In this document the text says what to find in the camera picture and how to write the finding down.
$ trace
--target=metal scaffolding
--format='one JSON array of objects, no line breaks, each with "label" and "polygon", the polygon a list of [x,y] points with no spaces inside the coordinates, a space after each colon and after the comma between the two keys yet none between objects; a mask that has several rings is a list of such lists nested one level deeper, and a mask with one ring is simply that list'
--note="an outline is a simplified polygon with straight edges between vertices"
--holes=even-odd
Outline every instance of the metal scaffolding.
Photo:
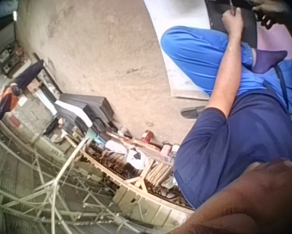
[{"label": "metal scaffolding", "polygon": [[[119,233],[123,227],[135,233],[139,233],[139,230],[132,226],[132,224],[122,216],[120,210],[117,210],[112,204],[112,196],[110,196],[110,193],[106,192],[106,190],[111,191],[111,189],[109,189],[106,184],[88,180],[86,175],[82,175],[78,169],[73,167],[75,158],[80,154],[88,138],[84,138],[65,163],[59,166],[60,164],[58,162],[50,161],[45,156],[38,153],[35,148],[28,146],[12,132],[8,131],[10,130],[0,123],[0,133],[5,132],[0,136],[0,146],[5,149],[9,155],[16,158],[19,163],[29,167],[32,173],[37,173],[40,185],[36,186],[31,194],[23,197],[16,196],[0,188],[0,212],[20,216],[40,223],[51,223],[52,234],[56,232],[56,225],[61,225],[67,233],[72,234],[73,231],[71,230],[71,226],[73,226],[75,230],[78,230],[79,233],[82,233],[78,226],[100,225],[103,223],[117,224],[117,233]],[[16,145],[20,150],[16,153],[15,149],[11,147],[11,144],[14,144],[13,146]],[[21,151],[30,151],[31,154],[29,155],[31,156],[30,160],[32,162],[28,160],[28,157],[21,156]],[[56,168],[57,172],[55,172],[54,175],[45,172],[41,166],[41,161],[44,165],[51,165],[53,168]],[[82,198],[81,206],[85,210],[71,211],[69,209],[62,195],[62,188],[64,187],[70,187],[75,190],[76,194],[78,192],[83,193],[84,197]],[[37,198],[39,200],[43,199],[42,202],[36,202]]]}]

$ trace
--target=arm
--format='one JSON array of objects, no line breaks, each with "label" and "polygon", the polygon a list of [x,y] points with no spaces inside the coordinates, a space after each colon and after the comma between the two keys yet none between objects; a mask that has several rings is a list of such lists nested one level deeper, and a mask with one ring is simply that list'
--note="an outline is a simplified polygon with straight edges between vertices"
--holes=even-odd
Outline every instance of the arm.
[{"label": "arm", "polygon": [[230,10],[223,15],[223,22],[229,32],[229,42],[221,61],[214,90],[206,106],[221,110],[226,118],[232,108],[241,79],[241,33],[243,21],[240,8],[233,16]]}]

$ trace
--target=blue pants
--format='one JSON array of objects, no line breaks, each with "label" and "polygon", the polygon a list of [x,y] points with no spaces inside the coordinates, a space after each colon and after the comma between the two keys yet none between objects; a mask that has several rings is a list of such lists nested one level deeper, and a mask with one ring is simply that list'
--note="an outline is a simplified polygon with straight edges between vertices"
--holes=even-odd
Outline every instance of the blue pants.
[{"label": "blue pants", "polygon": [[[161,39],[164,52],[175,64],[207,94],[214,88],[220,62],[228,44],[228,36],[222,32],[208,29],[176,26],[167,30]],[[272,68],[264,74],[253,73],[250,46],[241,43],[241,83],[237,95],[252,89],[266,89],[263,81],[268,81],[285,105],[280,81]],[[289,112],[292,114],[292,59],[280,62],[287,86]]]}]

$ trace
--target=concrete floor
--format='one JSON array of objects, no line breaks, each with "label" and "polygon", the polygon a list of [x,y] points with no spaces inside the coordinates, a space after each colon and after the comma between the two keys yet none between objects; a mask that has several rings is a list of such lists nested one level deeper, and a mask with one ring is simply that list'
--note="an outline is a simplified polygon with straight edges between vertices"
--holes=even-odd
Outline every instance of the concrete floor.
[{"label": "concrete floor", "polygon": [[20,0],[17,33],[27,53],[49,57],[63,92],[107,97],[135,137],[180,143],[194,121],[179,111],[203,103],[170,96],[143,0]]}]

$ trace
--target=knee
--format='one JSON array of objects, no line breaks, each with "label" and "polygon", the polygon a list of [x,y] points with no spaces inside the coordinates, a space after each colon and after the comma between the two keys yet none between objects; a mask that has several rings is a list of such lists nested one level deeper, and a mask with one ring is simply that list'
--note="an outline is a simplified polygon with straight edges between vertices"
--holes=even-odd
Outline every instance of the knee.
[{"label": "knee", "polygon": [[167,55],[173,55],[182,47],[183,39],[190,37],[192,28],[174,26],[169,28],[161,37],[161,47]]}]

